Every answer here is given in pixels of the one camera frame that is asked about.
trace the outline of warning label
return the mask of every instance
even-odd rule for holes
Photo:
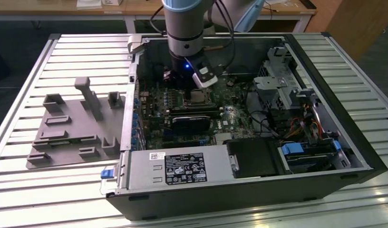
[[[207,181],[203,153],[166,156],[167,184],[189,184]]]

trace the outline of metal rail table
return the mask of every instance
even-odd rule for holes
[[[48,41],[0,127],[0,227],[388,226],[388,171],[322,200],[131,222],[101,193],[115,184],[102,186],[101,171],[118,161],[28,170],[26,157],[46,110],[46,94],[81,99],[73,87],[78,76],[91,77],[99,96],[125,93],[129,36],[62,35]],[[319,33],[295,37],[388,166],[388,99],[333,38]]]

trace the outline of black cable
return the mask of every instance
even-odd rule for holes
[[[271,20],[273,20],[273,12],[274,12],[274,10],[273,10],[273,5],[266,1],[266,3],[270,5],[270,11],[271,11]]]
[[[154,13],[154,15],[151,16],[150,23],[151,23],[153,28],[157,30],[157,32],[159,32],[162,35],[166,35],[167,33],[165,31],[161,31],[154,24],[154,18],[158,15],[158,13],[163,10],[163,8],[165,8],[165,6],[162,5],[161,8]]]
[[[229,23],[229,21],[227,21],[226,15],[225,15],[225,13],[223,13],[223,11],[222,11],[222,8],[221,8],[221,4],[219,4],[219,2],[221,2],[222,6],[223,6],[223,8],[225,8],[226,14],[227,14],[229,19],[230,19],[230,23]],[[226,7],[225,2],[223,2],[222,0],[219,0],[219,1],[215,2],[215,4],[217,4],[217,6],[218,6],[218,8],[219,8],[219,12],[221,12],[222,18],[223,18],[223,20],[225,20],[225,22],[226,22],[226,25],[227,25],[227,28],[229,28],[229,30],[230,30],[231,41],[233,41],[233,57],[231,57],[231,59],[230,59],[227,65],[225,66],[225,70],[226,70],[226,69],[230,67],[230,65],[233,64],[233,62],[234,62],[234,60],[235,60],[235,56],[237,56],[237,44],[235,44],[235,37],[234,37],[234,22],[233,22],[233,18],[231,18],[231,15],[230,15],[230,12],[229,12],[229,10],[227,10],[227,7]]]

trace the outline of white table leg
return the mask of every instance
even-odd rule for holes
[[[135,16],[126,16],[126,25],[127,25],[127,31],[130,34],[137,33],[137,28],[135,28]]]
[[[310,19],[311,19],[311,15],[302,16],[302,19],[298,21],[298,24],[295,26],[294,32],[301,33],[301,32],[306,31],[306,28],[307,28],[309,23],[310,23]]]

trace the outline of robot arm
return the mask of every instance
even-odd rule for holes
[[[205,20],[230,28],[225,16],[230,17],[234,30],[247,32],[258,20],[263,3],[265,0],[163,0],[173,70],[191,75],[199,88],[215,84],[227,67],[213,67],[205,55]]]

